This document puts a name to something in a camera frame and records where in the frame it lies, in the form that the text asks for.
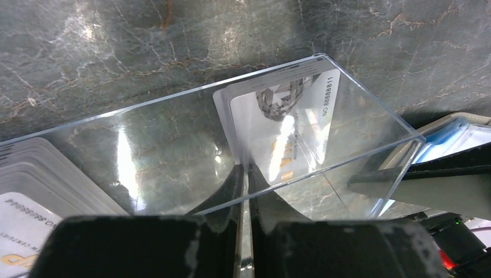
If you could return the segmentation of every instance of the card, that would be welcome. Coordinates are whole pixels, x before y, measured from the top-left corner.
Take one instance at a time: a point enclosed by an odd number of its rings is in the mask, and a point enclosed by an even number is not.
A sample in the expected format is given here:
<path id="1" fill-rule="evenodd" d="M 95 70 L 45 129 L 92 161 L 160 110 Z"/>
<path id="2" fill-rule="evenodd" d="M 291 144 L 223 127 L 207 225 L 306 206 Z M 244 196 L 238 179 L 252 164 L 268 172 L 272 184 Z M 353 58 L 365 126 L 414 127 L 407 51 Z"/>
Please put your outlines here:
<path id="1" fill-rule="evenodd" d="M 0 195 L 0 274 L 29 271 L 61 218 L 16 192 Z"/>
<path id="2" fill-rule="evenodd" d="M 62 187 L 59 189 L 60 192 L 68 189 L 73 196 L 77 196 L 77 200 L 83 200 L 84 203 L 97 208 L 101 213 L 126 214 L 104 191 L 45 139 L 33 138 L 15 143 L 7 149 L 2 148 L 0 155 L 2 161 L 7 163 L 5 167 L 19 162 L 30 163 L 52 180 L 60 182 Z"/>
<path id="3" fill-rule="evenodd" d="M 230 102 L 232 99 L 250 93 L 254 92 L 254 90 L 261 91 L 265 89 L 276 89 L 275 86 L 279 85 L 286 85 L 289 86 L 292 81 L 298 81 L 302 80 L 302 78 L 307 77 L 307 76 L 312 76 L 315 74 L 322 73 L 326 70 L 332 69 L 333 65 L 327 61 L 313 61 L 311 63 L 305 62 L 302 67 L 297 67 L 292 69 L 291 71 L 283 71 L 280 75 L 277 75 L 276 79 L 274 80 L 269 80 L 268 82 L 264 82 L 265 78 L 268 76 L 262 76 L 261 80 L 257 81 L 255 85 L 251 85 L 250 87 L 245 87 L 242 88 L 241 90 L 237 89 L 239 85 L 230 85 L 229 87 L 226 88 L 226 90 L 230 90 L 230 93 L 228 94 L 223 94 L 223 99 L 222 102 L 225 104 L 225 115 L 230 115 L 231 118 L 231 108 L 230 108 Z M 234 130 L 235 122 L 233 120 L 230 121 L 228 124 L 229 127 L 228 129 Z M 230 137 L 233 138 L 234 142 L 238 142 L 236 138 L 237 134 L 231 134 Z M 240 150 L 237 149 L 238 147 L 236 146 L 235 153 L 240 153 Z"/>
<path id="4" fill-rule="evenodd" d="M 332 69 L 230 102 L 242 158 L 250 155 L 271 185 L 320 168 L 339 78 L 340 71 Z"/>
<path id="5" fill-rule="evenodd" d="M 268 72 L 254 79 L 248 81 L 234 83 L 227 88 L 216 91 L 213 94 L 215 106 L 217 108 L 218 116 L 223 126 L 225 137 L 229 143 L 230 151 L 234 157 L 236 164 L 240 164 L 239 150 L 237 146 L 237 137 L 234 132 L 234 125 L 231 121 L 231 114 L 229 108 L 229 102 L 233 97 L 247 93 L 243 92 L 245 89 L 251 89 L 252 87 L 265 86 L 266 81 L 272 83 L 278 83 L 278 78 L 282 78 L 285 74 L 291 76 L 294 72 L 305 71 L 305 67 L 310 67 L 313 63 L 323 61 L 326 58 L 323 56 L 311 57 L 310 60 L 305 60 L 296 65 L 291 65 L 282 69 L 278 69 L 272 72 Z"/>
<path id="6" fill-rule="evenodd" d="M 72 194 L 66 186 L 61 186 L 58 181 L 51 179 L 34 166 L 18 163 L 12 167 L 3 167 L 0 175 L 2 176 L 0 193 L 22 193 L 53 211 L 60 207 L 69 207 L 83 212 L 82 214 L 99 213 L 98 209 L 78 199 L 78 196 Z"/>

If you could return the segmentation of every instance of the white card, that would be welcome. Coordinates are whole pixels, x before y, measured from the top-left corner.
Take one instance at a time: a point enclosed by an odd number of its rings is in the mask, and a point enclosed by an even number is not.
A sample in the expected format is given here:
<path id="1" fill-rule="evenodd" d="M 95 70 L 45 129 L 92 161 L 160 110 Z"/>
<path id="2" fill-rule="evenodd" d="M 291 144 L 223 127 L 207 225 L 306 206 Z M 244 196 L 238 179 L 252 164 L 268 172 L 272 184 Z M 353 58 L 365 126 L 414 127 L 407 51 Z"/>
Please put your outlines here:
<path id="1" fill-rule="evenodd" d="M 0 276 L 28 271 L 61 218 L 28 197 L 0 195 Z"/>
<path id="2" fill-rule="evenodd" d="M 231 101 L 238 97 L 242 96 L 251 92 L 262 92 L 265 89 L 274 89 L 276 86 L 279 85 L 290 85 L 291 82 L 295 82 L 298 80 L 301 80 L 303 78 L 307 78 L 309 76 L 314 76 L 316 74 L 321 74 L 322 72 L 331 70 L 333 68 L 333 65 L 327 61 L 314 61 L 311 63 L 304 63 L 302 64 L 301 67 L 296 67 L 293 68 L 291 71 L 282 71 L 281 75 L 278 75 L 276 79 L 274 80 L 268 80 L 267 82 L 264 82 L 264 80 L 259 80 L 256 85 L 251 85 L 250 87 L 245 87 L 242 88 L 241 90 L 236 90 L 236 84 L 230 85 L 229 87 L 226 88 L 226 90 L 230 90 L 228 94 L 222 94 L 223 98 L 222 101 L 225 104 L 225 114 L 230 115 L 231 122 L 230 122 L 230 129 L 235 130 L 235 122 L 233 121 L 232 117 L 232 109 L 230 106 Z M 237 134 L 232 134 L 231 137 L 235 137 L 234 142 L 238 142 L 239 140 L 237 139 Z M 240 153 L 239 146 L 236 148 L 236 152 Z"/>
<path id="3" fill-rule="evenodd" d="M 300 100 L 281 121 L 265 116 L 256 92 L 231 100 L 238 143 L 245 155 L 252 156 L 251 161 L 258 165 L 270 185 L 319 170 L 324 161 L 339 78 L 340 71 L 332 69 L 321 73 L 313 82 L 304 79 Z"/>
<path id="4" fill-rule="evenodd" d="M 275 82 L 279 83 L 284 81 L 285 78 L 292 78 L 295 74 L 305 75 L 308 71 L 314 72 L 316 68 L 312 67 L 313 64 L 325 60 L 326 58 L 323 56 L 311 57 L 310 60 L 302 61 L 299 64 L 271 71 L 247 81 L 231 84 L 227 88 L 218 90 L 213 94 L 213 100 L 217 108 L 218 116 L 222 123 L 230 152 L 232 153 L 236 164 L 240 164 L 240 150 L 237 146 L 237 137 L 235 134 L 234 123 L 232 122 L 232 114 L 230 113 L 229 103 L 231 99 L 241 94 L 249 93 L 253 88 L 273 86 Z"/>

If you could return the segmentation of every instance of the grey marble surface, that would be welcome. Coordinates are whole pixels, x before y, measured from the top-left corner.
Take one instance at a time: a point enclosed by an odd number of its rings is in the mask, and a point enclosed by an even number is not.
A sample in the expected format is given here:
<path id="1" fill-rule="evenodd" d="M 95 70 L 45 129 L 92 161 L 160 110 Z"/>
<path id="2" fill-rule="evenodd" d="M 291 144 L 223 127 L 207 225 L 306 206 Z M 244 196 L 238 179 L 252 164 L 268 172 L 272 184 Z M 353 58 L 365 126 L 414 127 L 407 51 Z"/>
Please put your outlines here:
<path id="1" fill-rule="evenodd" d="M 491 115 L 487 0 L 0 2 L 1 140 L 324 52 L 416 126 Z"/>

